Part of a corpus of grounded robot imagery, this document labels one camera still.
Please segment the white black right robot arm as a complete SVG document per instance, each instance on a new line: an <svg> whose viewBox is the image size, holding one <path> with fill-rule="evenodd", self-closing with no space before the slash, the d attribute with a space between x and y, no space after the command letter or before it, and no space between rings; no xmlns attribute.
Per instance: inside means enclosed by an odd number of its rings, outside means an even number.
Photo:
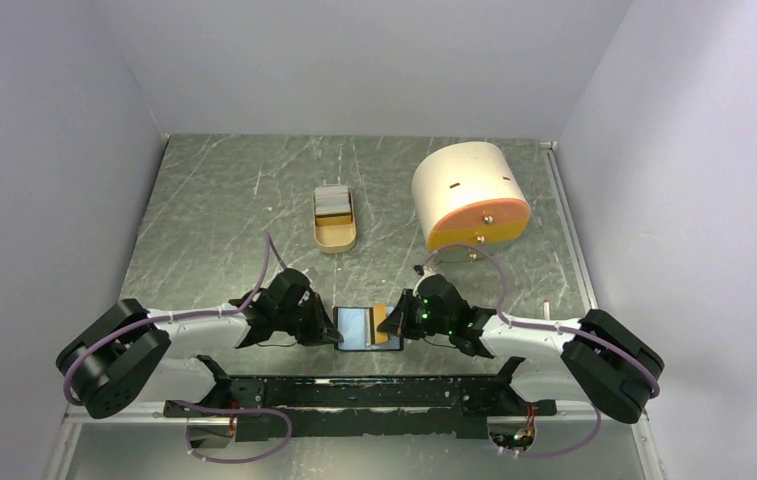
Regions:
<svg viewBox="0 0 757 480"><path fill-rule="evenodd" d="M444 335L471 357L516 359L493 391L504 413L538 401L586 402L634 424L658 396L662 357L608 312L531 319L470 305L444 276L427 275L401 294L377 331L409 340Z"/></svg>

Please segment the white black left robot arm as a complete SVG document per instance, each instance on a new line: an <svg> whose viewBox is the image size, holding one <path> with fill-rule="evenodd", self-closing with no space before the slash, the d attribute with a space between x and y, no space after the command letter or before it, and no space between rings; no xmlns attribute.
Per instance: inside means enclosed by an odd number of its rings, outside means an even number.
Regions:
<svg viewBox="0 0 757 480"><path fill-rule="evenodd" d="M161 402L180 412L194 405L215 416L241 405L216 356L259 345L276 332L306 347L344 339L309 278L286 268L268 286L217 307L162 311L120 300L64 347L55 365L67 401L93 419L134 402Z"/></svg>

